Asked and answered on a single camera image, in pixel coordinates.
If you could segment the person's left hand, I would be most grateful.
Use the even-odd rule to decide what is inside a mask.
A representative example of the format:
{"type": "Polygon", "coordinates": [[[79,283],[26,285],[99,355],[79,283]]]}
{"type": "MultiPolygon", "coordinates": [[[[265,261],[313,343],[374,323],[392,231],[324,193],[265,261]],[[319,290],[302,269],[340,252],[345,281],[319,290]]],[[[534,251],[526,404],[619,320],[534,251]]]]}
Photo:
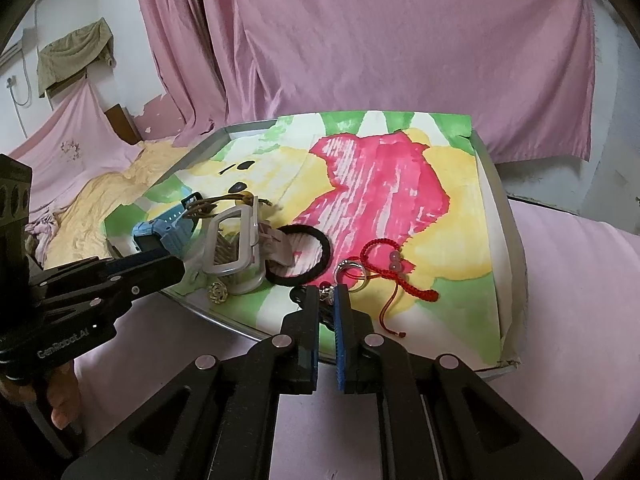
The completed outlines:
{"type": "MultiPolygon", "coordinates": [[[[78,419],[81,412],[79,382],[75,374],[75,362],[58,367],[47,386],[46,399],[51,408],[50,419],[59,430],[78,419]]],[[[1,394],[12,402],[35,402],[37,393],[32,386],[19,386],[1,377],[1,394]]]]}

